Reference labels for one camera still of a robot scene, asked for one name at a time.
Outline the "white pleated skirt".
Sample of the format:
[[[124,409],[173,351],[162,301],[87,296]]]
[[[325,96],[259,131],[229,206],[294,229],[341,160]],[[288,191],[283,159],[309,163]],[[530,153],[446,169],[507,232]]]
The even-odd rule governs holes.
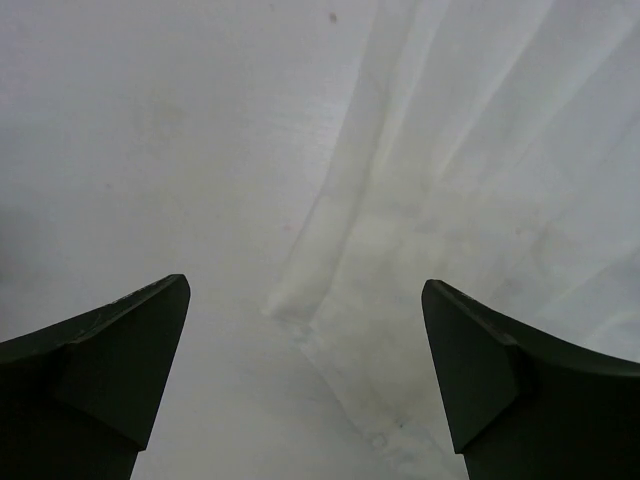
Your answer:
[[[463,479],[424,329],[441,279],[639,357],[639,5],[383,1],[266,306],[409,479]]]

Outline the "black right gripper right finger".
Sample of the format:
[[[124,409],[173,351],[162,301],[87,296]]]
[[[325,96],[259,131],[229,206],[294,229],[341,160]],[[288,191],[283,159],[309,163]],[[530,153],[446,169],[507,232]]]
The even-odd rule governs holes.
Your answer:
[[[472,479],[636,479],[639,366],[428,280],[426,334],[455,453]]]

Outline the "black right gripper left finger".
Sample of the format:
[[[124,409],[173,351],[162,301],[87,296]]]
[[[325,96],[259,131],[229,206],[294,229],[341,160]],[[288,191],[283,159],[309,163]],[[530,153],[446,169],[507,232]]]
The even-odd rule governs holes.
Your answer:
[[[149,443],[185,324],[172,274],[1,344],[1,476],[128,479]]]

